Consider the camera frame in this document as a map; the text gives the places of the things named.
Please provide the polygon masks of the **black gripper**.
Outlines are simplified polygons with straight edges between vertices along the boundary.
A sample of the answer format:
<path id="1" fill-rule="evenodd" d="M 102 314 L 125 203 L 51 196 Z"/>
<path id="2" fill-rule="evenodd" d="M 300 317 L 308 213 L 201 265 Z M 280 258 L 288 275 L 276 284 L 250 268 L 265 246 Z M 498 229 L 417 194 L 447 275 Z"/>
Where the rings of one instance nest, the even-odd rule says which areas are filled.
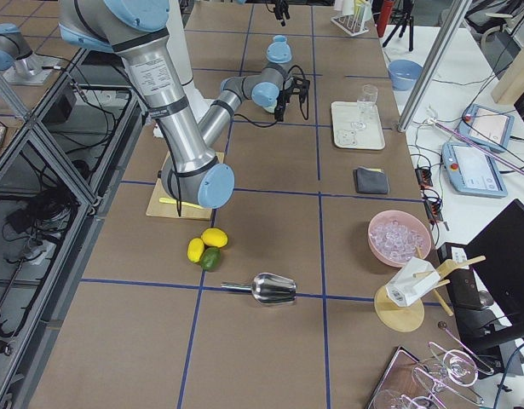
<path id="1" fill-rule="evenodd" d="M 293 95 L 297 95 L 299 103 L 303 104 L 308 100 L 309 80 L 293 76 L 284 84 L 284 88 L 279 92 L 278 103 L 274 107 L 274 120 L 283 122 L 286 104 L 290 102 Z"/>

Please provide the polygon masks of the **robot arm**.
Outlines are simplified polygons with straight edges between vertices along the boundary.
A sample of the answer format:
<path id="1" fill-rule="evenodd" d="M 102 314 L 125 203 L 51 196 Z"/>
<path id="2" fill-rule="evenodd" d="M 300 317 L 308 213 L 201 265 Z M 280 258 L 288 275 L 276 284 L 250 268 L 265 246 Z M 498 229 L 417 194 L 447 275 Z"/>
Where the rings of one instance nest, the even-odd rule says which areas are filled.
<path id="1" fill-rule="evenodd" d="M 278 35 L 257 75 L 227 78 L 201 118 L 187 95 L 193 80 L 177 1 L 61 1 L 60 33 L 70 44 L 118 55 L 130 83 L 170 150 L 161 170 L 165 192 L 177 202 L 203 208 L 224 206 L 233 194 L 234 173 L 212 146 L 244 101 L 271 108 L 282 121 L 287 103 L 308 99 L 310 82 L 294 76 L 291 47 Z"/>
<path id="2" fill-rule="evenodd" d="M 266 0 L 265 5 L 276 20 L 283 21 L 283 25 L 290 19 L 289 4 L 286 0 Z"/>

